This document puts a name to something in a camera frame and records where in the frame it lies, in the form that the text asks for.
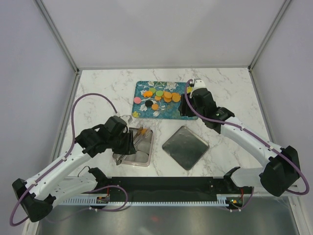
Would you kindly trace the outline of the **metal tongs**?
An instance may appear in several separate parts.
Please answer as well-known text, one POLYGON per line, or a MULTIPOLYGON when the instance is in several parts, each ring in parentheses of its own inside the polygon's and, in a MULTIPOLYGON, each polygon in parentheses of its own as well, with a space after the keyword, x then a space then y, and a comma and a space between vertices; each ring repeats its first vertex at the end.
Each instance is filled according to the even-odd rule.
POLYGON ((140 127, 140 128, 131 128, 131 130, 132 130, 133 133, 135 134, 135 135, 133 136, 134 152, 132 152, 132 153, 130 153, 130 154, 128 154, 128 155, 126 155, 126 154, 124 154, 124 155, 118 155, 118 156, 116 157, 116 160, 115 160, 116 165, 122 164, 122 162, 125 160, 125 158, 126 158, 127 156, 130 156, 130 155, 135 154, 135 153, 137 152, 137 147, 138 147, 138 145, 139 145, 143 140, 145 140, 145 139, 149 136, 149 134, 150 134, 150 132, 151 132, 151 129, 150 129, 150 128, 143 128, 143 127, 140 127))

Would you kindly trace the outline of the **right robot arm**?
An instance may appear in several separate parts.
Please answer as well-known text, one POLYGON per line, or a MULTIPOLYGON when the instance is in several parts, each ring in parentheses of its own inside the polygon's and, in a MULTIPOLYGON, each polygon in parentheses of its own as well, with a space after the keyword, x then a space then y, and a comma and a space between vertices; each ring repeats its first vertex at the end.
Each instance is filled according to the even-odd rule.
POLYGON ((198 116, 206 127, 237 143, 261 164, 260 168, 231 169, 226 174, 229 178, 223 182, 227 192, 235 193, 242 187, 263 187, 279 197, 299 179, 296 149, 291 146, 283 148, 244 127, 231 111, 216 106, 206 88, 181 94, 179 112, 181 116, 198 116))

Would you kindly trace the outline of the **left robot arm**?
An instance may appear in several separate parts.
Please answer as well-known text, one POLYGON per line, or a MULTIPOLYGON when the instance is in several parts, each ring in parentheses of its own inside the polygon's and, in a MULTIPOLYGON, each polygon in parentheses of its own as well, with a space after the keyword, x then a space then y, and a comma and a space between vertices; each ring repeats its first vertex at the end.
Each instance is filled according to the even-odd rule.
POLYGON ((70 149, 41 172, 26 180, 16 179, 12 188, 26 218, 38 222, 50 214, 54 207, 73 196, 85 192, 104 192, 106 176, 97 167, 72 182, 65 178, 107 149, 120 155, 135 153, 133 132, 129 129, 132 119, 130 115, 112 116, 105 124, 83 130, 70 149))

